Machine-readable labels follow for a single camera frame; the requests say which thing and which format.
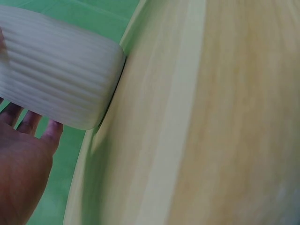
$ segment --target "white roller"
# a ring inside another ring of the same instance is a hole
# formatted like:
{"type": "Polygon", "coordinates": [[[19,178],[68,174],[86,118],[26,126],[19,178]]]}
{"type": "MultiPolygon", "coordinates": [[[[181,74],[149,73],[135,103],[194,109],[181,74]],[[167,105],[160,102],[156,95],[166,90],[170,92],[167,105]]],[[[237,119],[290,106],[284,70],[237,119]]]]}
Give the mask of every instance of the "white roller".
{"type": "Polygon", "coordinates": [[[97,126],[124,66],[122,48],[15,7],[0,6],[0,27],[0,97],[77,129],[97,126]]]}

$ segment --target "finger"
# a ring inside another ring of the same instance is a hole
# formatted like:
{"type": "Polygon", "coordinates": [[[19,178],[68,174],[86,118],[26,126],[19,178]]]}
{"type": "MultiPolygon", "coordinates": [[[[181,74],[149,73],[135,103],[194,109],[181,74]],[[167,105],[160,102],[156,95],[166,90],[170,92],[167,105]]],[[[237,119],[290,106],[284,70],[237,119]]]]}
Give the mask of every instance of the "finger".
{"type": "Polygon", "coordinates": [[[18,126],[17,131],[24,134],[34,135],[41,118],[41,115],[36,114],[35,112],[28,111],[24,119],[18,126]]]}
{"type": "Polygon", "coordinates": [[[5,45],[4,45],[4,36],[3,36],[3,33],[2,33],[2,29],[0,28],[0,50],[4,47],[5,47],[5,45]]]}
{"type": "Polygon", "coordinates": [[[0,112],[0,121],[5,122],[12,127],[15,126],[18,118],[22,112],[22,107],[9,103],[3,110],[0,112]]]}
{"type": "Polygon", "coordinates": [[[41,137],[42,140],[51,146],[52,154],[54,154],[58,148],[62,131],[63,125],[61,123],[50,120],[45,133],[41,137]]]}

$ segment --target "wood grain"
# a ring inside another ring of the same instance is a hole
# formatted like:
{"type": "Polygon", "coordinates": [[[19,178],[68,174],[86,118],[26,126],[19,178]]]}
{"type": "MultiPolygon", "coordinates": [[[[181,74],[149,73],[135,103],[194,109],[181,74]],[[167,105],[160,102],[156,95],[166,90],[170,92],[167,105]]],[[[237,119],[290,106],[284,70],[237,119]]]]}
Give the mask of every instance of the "wood grain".
{"type": "Polygon", "coordinates": [[[296,225],[299,10],[297,0],[141,1],[65,224],[296,225]]]}

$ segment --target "hand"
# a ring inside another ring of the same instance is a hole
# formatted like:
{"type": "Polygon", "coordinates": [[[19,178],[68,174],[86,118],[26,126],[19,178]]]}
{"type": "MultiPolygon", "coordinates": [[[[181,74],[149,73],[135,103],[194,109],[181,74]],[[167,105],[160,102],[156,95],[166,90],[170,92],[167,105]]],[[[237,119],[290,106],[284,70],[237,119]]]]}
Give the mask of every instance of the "hand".
{"type": "Polygon", "coordinates": [[[45,190],[63,130],[62,124],[49,121],[43,136],[35,138],[41,116],[33,112],[27,112],[15,130],[21,112],[12,103],[0,112],[0,225],[23,225],[29,220],[45,190]]]}

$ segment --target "curved wooden board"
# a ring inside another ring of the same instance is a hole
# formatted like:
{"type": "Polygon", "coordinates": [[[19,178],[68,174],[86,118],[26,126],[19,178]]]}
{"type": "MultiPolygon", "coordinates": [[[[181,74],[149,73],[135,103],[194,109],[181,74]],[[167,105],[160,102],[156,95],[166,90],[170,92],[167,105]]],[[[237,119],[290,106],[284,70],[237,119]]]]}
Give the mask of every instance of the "curved wooden board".
{"type": "Polygon", "coordinates": [[[65,224],[296,225],[298,1],[143,1],[65,224]]]}

